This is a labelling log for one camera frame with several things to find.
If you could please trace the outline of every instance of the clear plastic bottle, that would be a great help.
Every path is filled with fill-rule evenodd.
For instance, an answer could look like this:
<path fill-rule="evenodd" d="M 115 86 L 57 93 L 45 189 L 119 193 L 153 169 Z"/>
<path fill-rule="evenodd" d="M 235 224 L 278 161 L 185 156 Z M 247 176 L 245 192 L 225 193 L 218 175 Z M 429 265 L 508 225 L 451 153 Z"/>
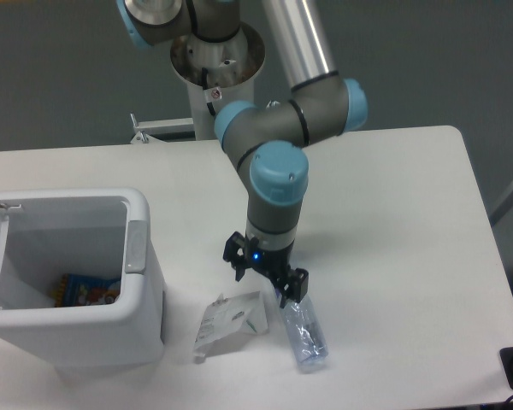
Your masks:
<path fill-rule="evenodd" d="M 300 366 L 320 363 L 328 356 L 327 342 L 308 295 L 300 303 L 288 302 L 280 308 L 280 313 L 292 352 Z"/>

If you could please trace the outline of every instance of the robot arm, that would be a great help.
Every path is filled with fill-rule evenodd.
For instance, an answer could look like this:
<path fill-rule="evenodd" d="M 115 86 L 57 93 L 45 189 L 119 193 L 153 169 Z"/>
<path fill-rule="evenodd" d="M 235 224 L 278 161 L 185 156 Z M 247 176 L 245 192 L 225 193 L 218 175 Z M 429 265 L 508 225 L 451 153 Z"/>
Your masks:
<path fill-rule="evenodd" d="M 125 1 L 132 22 L 129 3 L 140 7 L 161 3 L 164 9 L 180 3 L 175 6 L 178 14 L 168 24 L 151 27 L 159 36 L 141 30 L 148 42 L 189 32 L 206 42 L 227 42 L 239 30 L 239 2 L 235 0 Z M 355 80 L 340 78 L 315 0 L 262 2 L 292 99 L 266 109 L 235 101 L 214 118 L 215 135 L 249 194 L 245 235 L 235 232 L 227 240 L 223 259 L 235 268 L 236 280 L 247 268 L 269 278 L 282 295 L 283 307 L 289 299 L 300 302 L 308 289 L 308 272 L 291 269 L 289 264 L 308 185 L 309 164 L 301 149 L 361 126 L 367 119 L 367 102 Z M 144 23 L 145 30 L 149 21 Z M 215 26 L 222 29 L 210 29 Z"/>

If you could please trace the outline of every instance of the silver metal tube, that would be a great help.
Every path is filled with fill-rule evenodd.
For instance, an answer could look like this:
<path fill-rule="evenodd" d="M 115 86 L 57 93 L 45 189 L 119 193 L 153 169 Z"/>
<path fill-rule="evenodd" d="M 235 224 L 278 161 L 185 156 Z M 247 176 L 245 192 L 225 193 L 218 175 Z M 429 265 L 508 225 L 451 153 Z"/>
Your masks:
<path fill-rule="evenodd" d="M 169 23 L 180 11 L 182 0 L 125 0 L 135 19 L 151 26 Z"/>
<path fill-rule="evenodd" d="M 289 85 L 336 70 L 314 0 L 263 0 Z"/>

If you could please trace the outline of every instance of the black cable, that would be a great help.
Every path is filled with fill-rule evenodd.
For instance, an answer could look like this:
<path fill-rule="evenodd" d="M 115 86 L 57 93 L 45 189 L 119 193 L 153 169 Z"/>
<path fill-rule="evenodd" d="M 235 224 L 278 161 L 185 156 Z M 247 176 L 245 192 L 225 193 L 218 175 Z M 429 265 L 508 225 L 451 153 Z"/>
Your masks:
<path fill-rule="evenodd" d="M 507 408 L 509 408 L 509 404 L 511 403 L 512 400 L 513 400 L 513 395 L 510 395 L 510 397 L 506 401 L 504 401 L 504 404 L 502 405 L 501 410 L 506 410 Z"/>

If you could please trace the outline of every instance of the metal bracket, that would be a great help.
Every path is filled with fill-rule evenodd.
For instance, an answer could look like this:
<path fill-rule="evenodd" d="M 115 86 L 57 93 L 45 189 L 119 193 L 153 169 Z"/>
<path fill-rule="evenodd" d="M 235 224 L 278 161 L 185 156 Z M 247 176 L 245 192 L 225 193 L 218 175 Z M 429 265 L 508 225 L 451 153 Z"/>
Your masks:
<path fill-rule="evenodd" d="M 134 113 L 130 113 L 131 122 L 135 136 L 131 144 L 148 144 L 156 135 L 171 135 L 183 132 L 194 131 L 194 121 L 192 118 L 177 118 L 174 120 L 144 121 L 138 122 Z"/>
<path fill-rule="evenodd" d="M 513 180 L 492 206 L 492 212 L 488 215 L 490 225 L 495 226 L 511 208 L 513 208 Z"/>

